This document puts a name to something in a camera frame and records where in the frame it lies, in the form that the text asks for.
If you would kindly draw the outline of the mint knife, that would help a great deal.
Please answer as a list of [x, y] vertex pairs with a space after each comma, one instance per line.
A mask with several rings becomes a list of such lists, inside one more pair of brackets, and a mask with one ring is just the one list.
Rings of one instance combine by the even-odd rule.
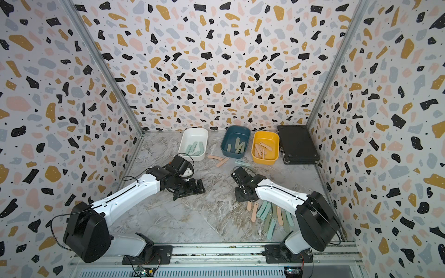
[[192, 148], [191, 148], [190, 154], [193, 154], [193, 153], [195, 152], [195, 149], [196, 149], [197, 145], [198, 145], [198, 142], [197, 142], [197, 141], [195, 141], [195, 142], [192, 144]]
[[244, 161], [240, 161], [240, 160], [236, 160], [235, 164], [238, 165], [238, 166], [242, 166], [242, 167], [250, 167], [251, 166], [250, 163], [244, 162]]
[[203, 154], [205, 151], [203, 142], [199, 142], [198, 145], [199, 145], [199, 154]]
[[265, 209], [267, 207], [267, 204], [268, 204], [268, 202], [264, 200], [262, 205], [261, 205], [261, 207], [257, 211], [257, 214], [256, 214], [257, 218], [260, 218], [261, 215], [264, 213], [264, 211], [265, 211]]
[[265, 204], [264, 211], [262, 212], [262, 214], [260, 216], [260, 219], [262, 221], [265, 221], [268, 213], [270, 212], [271, 206], [272, 206], [269, 202], [264, 202], [264, 204]]
[[191, 151], [191, 148], [192, 148], [192, 144], [189, 144], [189, 145], [187, 146], [186, 150], [185, 150], [185, 153], [186, 153], [186, 154], [189, 154], [190, 151]]
[[290, 227], [294, 227], [294, 221], [293, 221], [293, 217], [291, 215], [290, 212], [286, 211], [286, 219], [287, 219], [287, 223]]

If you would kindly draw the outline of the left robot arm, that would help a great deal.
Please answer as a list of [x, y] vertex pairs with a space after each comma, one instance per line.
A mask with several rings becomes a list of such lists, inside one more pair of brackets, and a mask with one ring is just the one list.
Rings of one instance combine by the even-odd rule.
[[130, 184], [112, 195], [87, 204], [75, 205], [68, 218], [62, 249], [74, 252], [85, 263], [92, 263], [103, 256], [122, 256], [129, 265], [147, 264], [162, 256], [156, 253], [154, 242], [147, 236], [112, 235], [110, 226], [134, 206], [161, 191], [172, 193], [173, 200], [206, 192], [202, 180], [196, 180], [194, 160], [186, 153], [179, 153], [164, 166], [153, 166], [136, 176], [125, 176]]

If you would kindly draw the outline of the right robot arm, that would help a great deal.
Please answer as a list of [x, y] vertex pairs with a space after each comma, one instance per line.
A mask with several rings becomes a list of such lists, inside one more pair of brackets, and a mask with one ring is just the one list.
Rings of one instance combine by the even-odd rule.
[[238, 167], [231, 177], [238, 185], [235, 197], [239, 202], [263, 200], [296, 216], [299, 230], [280, 243], [275, 258], [290, 262], [301, 252], [314, 249], [324, 251], [340, 230], [340, 221], [321, 193], [299, 193], [280, 186], [263, 175], [251, 176]]

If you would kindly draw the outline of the white storage box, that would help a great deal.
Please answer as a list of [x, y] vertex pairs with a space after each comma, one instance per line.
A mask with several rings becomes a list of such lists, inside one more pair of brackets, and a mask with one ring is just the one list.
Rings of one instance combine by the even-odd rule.
[[199, 162], [205, 158], [209, 132], [203, 128], [188, 129], [183, 133], [178, 152], [186, 160]]

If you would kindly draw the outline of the yellow storage box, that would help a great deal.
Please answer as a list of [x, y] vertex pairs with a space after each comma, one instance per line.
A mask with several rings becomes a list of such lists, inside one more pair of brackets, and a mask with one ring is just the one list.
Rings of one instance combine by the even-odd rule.
[[258, 131], [254, 134], [251, 154], [254, 163], [273, 165], [279, 158], [279, 136], [277, 133]]

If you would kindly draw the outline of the dark teal storage box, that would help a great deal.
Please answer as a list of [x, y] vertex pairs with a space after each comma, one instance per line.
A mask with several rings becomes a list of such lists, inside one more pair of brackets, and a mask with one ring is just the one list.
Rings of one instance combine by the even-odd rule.
[[230, 126], [221, 142], [222, 154], [229, 158], [241, 159], [248, 149], [251, 131], [243, 126]]

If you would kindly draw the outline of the olive knife bottom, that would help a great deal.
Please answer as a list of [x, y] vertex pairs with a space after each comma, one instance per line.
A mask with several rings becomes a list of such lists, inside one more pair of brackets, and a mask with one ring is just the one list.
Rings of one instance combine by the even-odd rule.
[[277, 206], [276, 204], [272, 204], [272, 217], [278, 218]]

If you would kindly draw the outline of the olive knife lowest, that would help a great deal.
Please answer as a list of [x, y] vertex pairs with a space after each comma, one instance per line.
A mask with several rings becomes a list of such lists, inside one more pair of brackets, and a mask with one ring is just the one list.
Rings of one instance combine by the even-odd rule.
[[265, 234], [267, 234], [267, 232], [268, 232], [268, 230], [269, 230], [269, 228], [270, 228], [271, 219], [272, 219], [272, 213], [269, 212], [268, 215], [267, 215], [266, 218], [265, 218], [264, 226], [263, 226], [263, 232], [264, 232]]

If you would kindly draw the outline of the pink knife top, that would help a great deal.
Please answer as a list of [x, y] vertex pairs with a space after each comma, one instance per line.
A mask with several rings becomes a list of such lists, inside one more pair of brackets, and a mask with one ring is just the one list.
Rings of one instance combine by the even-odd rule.
[[209, 159], [215, 159], [218, 161], [222, 161], [224, 158], [220, 157], [220, 156], [215, 156], [215, 155], [208, 155], [207, 156]]

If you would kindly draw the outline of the mint knife lowest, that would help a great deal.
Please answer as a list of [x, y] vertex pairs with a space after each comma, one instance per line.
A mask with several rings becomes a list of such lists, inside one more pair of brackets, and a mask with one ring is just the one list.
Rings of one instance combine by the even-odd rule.
[[272, 218], [271, 221], [270, 221], [268, 230], [267, 230], [267, 239], [268, 240], [272, 239], [276, 225], [277, 225], [276, 219]]

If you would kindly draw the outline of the black case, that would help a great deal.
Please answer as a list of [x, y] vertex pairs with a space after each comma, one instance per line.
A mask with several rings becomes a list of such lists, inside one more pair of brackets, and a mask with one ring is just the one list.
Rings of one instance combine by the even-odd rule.
[[317, 164], [320, 156], [306, 126], [280, 125], [277, 127], [280, 153], [284, 164]]

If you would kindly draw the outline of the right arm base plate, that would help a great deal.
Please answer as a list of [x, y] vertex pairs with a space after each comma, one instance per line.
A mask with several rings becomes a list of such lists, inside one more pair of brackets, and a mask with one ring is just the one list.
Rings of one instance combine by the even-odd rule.
[[261, 253], [268, 264], [302, 264], [312, 263], [313, 256], [310, 249], [293, 254], [282, 244], [267, 244]]

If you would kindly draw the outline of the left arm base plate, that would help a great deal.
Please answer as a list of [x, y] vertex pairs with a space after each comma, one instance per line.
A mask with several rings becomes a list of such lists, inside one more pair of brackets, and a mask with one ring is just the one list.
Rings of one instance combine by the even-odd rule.
[[136, 257], [124, 256], [122, 265], [168, 265], [173, 254], [172, 245], [154, 245], [146, 247], [142, 253]]

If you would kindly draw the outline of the aluminium front rail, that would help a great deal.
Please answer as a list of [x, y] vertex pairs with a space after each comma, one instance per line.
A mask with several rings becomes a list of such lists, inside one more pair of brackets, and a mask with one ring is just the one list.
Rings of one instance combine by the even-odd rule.
[[273, 258], [276, 243], [183, 243], [158, 246], [153, 261], [125, 265], [122, 257], [87, 264], [75, 257], [69, 278], [366, 278], [353, 243], [306, 250], [295, 261]]

